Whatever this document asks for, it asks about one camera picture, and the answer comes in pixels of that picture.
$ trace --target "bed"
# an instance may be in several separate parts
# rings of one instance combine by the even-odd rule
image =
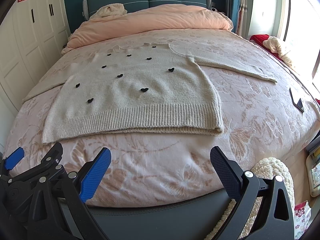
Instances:
[[[168,1],[86,0],[84,17],[88,19],[98,8],[113,2],[123,3],[128,12],[140,12]],[[211,13],[207,9],[210,1],[170,0],[200,5],[205,8],[204,13]],[[91,23],[83,23],[79,30]],[[61,164],[67,172],[78,171],[85,162],[93,160],[102,147],[111,150],[111,165],[96,194],[87,201],[88,205],[149,207],[193,199],[222,188],[209,159],[213,146],[219,146],[227,158],[237,161],[243,170],[250,170],[262,158],[282,159],[297,154],[320,128],[319,109],[303,86],[263,49],[229,30],[169,27],[110,37],[107,29],[107,39],[96,34],[102,37],[99,42],[73,48],[70,42],[67,53],[39,84],[45,84],[71,67],[77,69],[84,62],[92,62],[98,53],[115,46],[129,49],[145,43],[170,44],[178,53],[220,55],[242,65],[254,65],[272,73],[277,83],[219,67],[200,66],[221,98],[222,133],[100,133],[60,140],[64,150]],[[11,171],[13,176],[37,165],[52,147],[53,143],[42,143],[42,135],[47,115],[62,87],[48,87],[26,100],[20,109],[4,152],[4,156],[8,156],[17,147],[25,151],[26,157]],[[299,93],[303,114],[293,106],[289,88]]]

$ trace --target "wardrobe handle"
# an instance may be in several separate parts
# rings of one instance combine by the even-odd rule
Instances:
[[[35,18],[33,17],[33,9],[31,9],[32,21],[35,23]]]

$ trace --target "wardrobe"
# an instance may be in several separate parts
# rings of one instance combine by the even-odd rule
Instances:
[[[60,59],[69,36],[64,0],[15,1],[0,25],[0,103],[14,116]]]

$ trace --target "smartphone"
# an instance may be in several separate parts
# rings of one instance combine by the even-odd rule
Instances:
[[[300,110],[300,112],[304,112],[301,98],[297,96],[297,93],[292,94],[291,88],[289,88],[289,92],[291,95],[293,105]]]

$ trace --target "white fluffy cloth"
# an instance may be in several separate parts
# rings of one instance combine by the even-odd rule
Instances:
[[[266,41],[263,41],[263,46],[270,49],[272,53],[278,53],[279,58],[282,59],[289,67],[294,68],[293,52],[291,47],[285,41],[277,37],[270,36]]]
[[[95,18],[107,17],[110,15],[123,15],[126,14],[127,10],[124,9],[122,3],[112,3],[105,6],[102,6],[94,15],[90,17],[89,20]]]
[[[291,174],[289,172],[289,169],[283,162],[276,159],[275,157],[269,157],[264,158],[261,161],[257,162],[256,165],[251,170],[257,177],[264,178],[264,179],[273,179],[274,176],[280,175],[283,180],[284,184],[287,188],[287,192],[290,199],[290,204],[292,208],[292,213],[294,213],[294,191],[293,191],[293,180],[291,177]],[[262,197],[258,197],[253,205],[251,214],[247,220],[247,223],[244,226],[244,229],[242,230],[239,238],[245,237],[250,233],[250,230],[253,226],[254,220],[257,217],[259,207],[261,204]],[[228,208],[224,212],[223,216],[221,217],[221,220],[217,223],[217,225],[214,227],[213,231],[206,236],[204,240],[211,240],[214,235],[218,232],[220,227],[223,225],[223,223],[226,221],[228,216],[230,215],[233,207],[235,206],[236,201],[234,199],[231,200],[231,202],[228,205]]]

